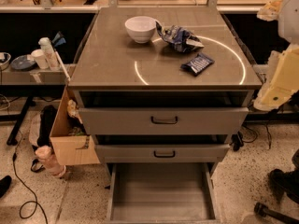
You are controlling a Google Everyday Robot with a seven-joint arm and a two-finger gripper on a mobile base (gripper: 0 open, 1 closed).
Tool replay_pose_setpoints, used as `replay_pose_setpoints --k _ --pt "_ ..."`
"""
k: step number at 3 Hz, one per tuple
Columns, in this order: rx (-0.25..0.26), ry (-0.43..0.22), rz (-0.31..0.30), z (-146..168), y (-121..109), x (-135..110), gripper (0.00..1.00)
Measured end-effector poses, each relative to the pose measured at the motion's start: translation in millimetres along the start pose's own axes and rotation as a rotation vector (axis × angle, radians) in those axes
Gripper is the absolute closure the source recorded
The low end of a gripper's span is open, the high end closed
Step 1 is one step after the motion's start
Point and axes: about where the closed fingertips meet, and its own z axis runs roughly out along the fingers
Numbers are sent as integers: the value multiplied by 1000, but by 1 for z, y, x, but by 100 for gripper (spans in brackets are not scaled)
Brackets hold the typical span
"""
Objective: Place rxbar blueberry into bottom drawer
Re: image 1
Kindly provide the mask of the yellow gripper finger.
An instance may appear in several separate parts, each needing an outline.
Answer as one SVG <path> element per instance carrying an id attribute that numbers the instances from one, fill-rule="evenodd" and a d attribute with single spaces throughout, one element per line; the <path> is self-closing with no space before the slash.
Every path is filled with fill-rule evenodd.
<path id="1" fill-rule="evenodd" d="M 299 91 L 299 46 L 289 45 L 282 52 L 273 50 L 265 77 L 253 106 L 262 111 L 278 109 Z"/>
<path id="2" fill-rule="evenodd" d="M 267 2 L 257 13 L 257 18 L 263 21 L 274 21 L 278 18 L 278 14 L 284 0 L 271 0 Z"/>

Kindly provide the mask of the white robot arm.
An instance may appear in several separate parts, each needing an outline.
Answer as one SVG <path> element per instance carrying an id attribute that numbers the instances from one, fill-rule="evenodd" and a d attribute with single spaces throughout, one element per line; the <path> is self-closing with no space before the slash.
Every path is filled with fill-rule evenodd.
<path id="1" fill-rule="evenodd" d="M 253 106 L 262 111 L 278 109 L 299 91 L 299 0 L 272 0 L 257 14 L 264 21 L 278 21 L 278 35 L 290 43 L 282 52 L 272 51 L 266 81 Z"/>

